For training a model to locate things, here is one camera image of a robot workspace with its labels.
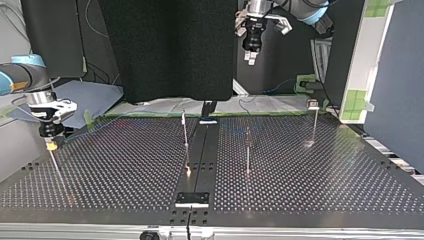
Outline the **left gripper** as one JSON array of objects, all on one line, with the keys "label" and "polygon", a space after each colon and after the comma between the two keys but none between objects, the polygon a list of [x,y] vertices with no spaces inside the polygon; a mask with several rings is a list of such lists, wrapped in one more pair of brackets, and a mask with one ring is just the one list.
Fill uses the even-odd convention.
[{"label": "left gripper", "polygon": [[248,65],[255,65],[257,55],[262,48],[262,33],[266,30],[267,20],[264,18],[249,18],[245,22],[246,37],[242,47],[245,51],[244,60]]}]

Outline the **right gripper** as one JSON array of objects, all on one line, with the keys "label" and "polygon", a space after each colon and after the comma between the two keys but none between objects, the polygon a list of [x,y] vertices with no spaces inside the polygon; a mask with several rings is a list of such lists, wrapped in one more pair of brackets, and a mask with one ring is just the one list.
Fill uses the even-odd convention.
[{"label": "right gripper", "polygon": [[[45,123],[41,122],[39,127],[39,135],[42,138],[56,138],[63,137],[65,132],[65,126],[62,123],[55,124],[53,122]],[[46,149],[48,151],[55,151],[58,149],[58,145],[53,140],[46,141]]]}]

